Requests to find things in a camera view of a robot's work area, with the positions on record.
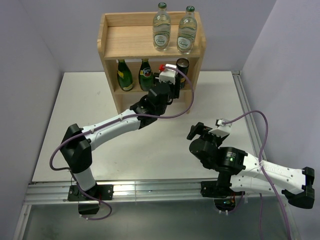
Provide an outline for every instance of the glass bottle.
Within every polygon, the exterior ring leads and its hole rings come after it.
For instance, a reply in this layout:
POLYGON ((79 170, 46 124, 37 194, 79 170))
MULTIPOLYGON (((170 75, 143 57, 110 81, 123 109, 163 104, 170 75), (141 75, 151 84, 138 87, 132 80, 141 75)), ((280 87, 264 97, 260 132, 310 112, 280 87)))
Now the glass bottle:
POLYGON ((189 54, 195 44, 197 34, 197 20, 195 19, 195 8, 187 6, 185 16, 180 20, 177 49, 183 54, 189 54))
POLYGON ((160 2, 158 12, 153 18, 153 46, 159 51, 167 49, 171 33, 171 18, 166 12, 167 4, 160 2))
POLYGON ((119 59, 118 62, 119 63, 116 78, 118 80, 120 88, 123 91, 128 92, 134 87, 132 74, 124 59, 119 59))
POLYGON ((147 58, 142 59, 139 70, 139 84, 142 91, 145 92, 148 92, 154 85, 154 76, 147 58))

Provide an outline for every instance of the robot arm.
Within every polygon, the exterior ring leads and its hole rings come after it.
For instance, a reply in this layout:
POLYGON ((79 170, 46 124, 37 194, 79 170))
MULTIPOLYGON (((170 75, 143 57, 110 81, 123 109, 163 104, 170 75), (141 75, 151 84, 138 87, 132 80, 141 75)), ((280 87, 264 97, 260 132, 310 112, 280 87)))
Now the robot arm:
MULTIPOLYGON (((171 64, 166 66, 177 68, 177 66, 171 64)), ((180 79, 176 76, 177 72, 175 70, 165 68, 160 74, 154 74, 155 85, 149 90, 148 94, 123 113, 83 128, 79 128, 77 124, 69 126, 62 142, 75 135, 89 132, 70 141, 60 150, 81 189, 87 194, 96 196, 98 192, 97 182, 90 169, 92 151, 121 134, 139 130, 157 120, 157 118, 148 116, 133 116, 121 121, 119 119, 136 114, 163 115, 167 105, 170 105, 173 99, 179 98, 180 79)))
POLYGON ((200 135, 189 147, 207 169, 219 172, 217 181, 201 182, 203 197, 225 198, 239 192, 273 194, 271 186, 261 171, 261 165, 275 185, 277 191, 298 208, 311 209, 315 201, 312 188, 315 171, 310 167, 292 169, 262 160, 234 147, 220 147, 231 133, 232 124, 218 119, 214 129, 199 122, 192 126, 187 137, 192 140, 200 135))

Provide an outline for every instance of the wooden shelf board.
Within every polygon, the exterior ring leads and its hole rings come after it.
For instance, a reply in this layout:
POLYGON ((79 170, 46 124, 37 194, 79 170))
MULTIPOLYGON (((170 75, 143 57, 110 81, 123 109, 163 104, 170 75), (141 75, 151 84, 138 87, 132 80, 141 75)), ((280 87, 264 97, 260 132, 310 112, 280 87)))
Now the wooden shelf board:
MULTIPOLYGON (((175 61, 165 61, 165 63, 166 64, 173 64, 173 65, 176 64, 175 61)), ((130 90, 130 91, 123 91, 120 88, 119 84, 118 84, 117 76, 112 76, 113 82, 114 82, 114 93, 116 95, 123 95, 123 94, 132 94, 132 93, 141 93, 141 92, 143 92, 142 89, 140 88, 140 85, 139 85, 139 70, 140 70, 140 67, 141 67, 141 62, 127 62, 126 64, 127 64, 127 66, 129 67, 129 69, 130 69, 130 71, 132 73, 133 89, 130 90)), ((159 61, 151 61, 151 62, 149 62, 149 64, 150 64, 150 67, 152 69, 152 72, 153 73, 157 73, 158 72, 158 67, 161 64, 161 62, 159 62, 159 61)), ((191 90, 190 86, 186 83, 185 87, 183 89, 181 89, 180 91, 187 92, 187 91, 190 91, 190 90, 191 90)))
POLYGON ((197 34, 192 52, 182 54, 177 49, 178 25, 171 26, 167 50, 158 51, 153 45, 152 25, 111 26, 107 28, 104 59, 139 58, 199 58, 201 56, 201 34, 197 34))

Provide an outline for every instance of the clear glass bottle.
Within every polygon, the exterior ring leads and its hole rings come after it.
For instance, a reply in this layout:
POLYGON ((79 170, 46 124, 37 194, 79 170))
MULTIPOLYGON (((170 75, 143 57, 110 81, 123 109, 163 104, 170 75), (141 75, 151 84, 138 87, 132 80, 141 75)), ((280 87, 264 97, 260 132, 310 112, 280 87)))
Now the clear glass bottle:
POLYGON ((185 16, 180 20, 177 49, 183 54, 189 54, 195 44, 197 34, 197 20, 195 19, 195 7, 187 6, 185 16))
POLYGON ((170 40, 171 18, 166 10, 167 4, 160 2, 158 12, 153 18, 153 45, 159 51, 166 50, 170 40))

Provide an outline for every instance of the wooden shelf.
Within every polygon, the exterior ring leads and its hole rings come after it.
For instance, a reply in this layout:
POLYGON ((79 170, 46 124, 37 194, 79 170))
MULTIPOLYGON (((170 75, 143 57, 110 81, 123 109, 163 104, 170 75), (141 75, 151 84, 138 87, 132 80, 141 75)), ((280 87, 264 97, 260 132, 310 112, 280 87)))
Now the wooden shelf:
POLYGON ((196 35, 192 52, 188 55, 182 54, 177 49, 178 25, 172 25, 167 50, 158 51, 154 48, 152 28, 152 25, 108 27, 104 59, 200 57, 201 41, 199 35, 196 35))
MULTIPOLYGON (((119 59, 155 59, 150 61, 152 71, 156 73, 160 64, 175 64, 176 61, 161 59, 187 58, 189 60, 188 77, 196 89, 197 80, 206 50, 206 37, 200 15, 195 12, 197 34, 193 49, 189 54, 182 54, 177 49, 178 25, 185 15, 184 11, 168 12, 171 18, 171 34, 169 46, 165 51, 158 51, 153 45, 152 23, 156 12, 105 13, 102 15, 97 39, 99 56, 110 86, 111 94, 118 113, 123 111, 123 96, 142 93, 138 74, 141 62, 126 62, 133 76, 134 87, 131 91, 123 91, 117 80, 119 59)), ((181 90, 184 101, 189 105, 191 88, 186 84, 181 90)))

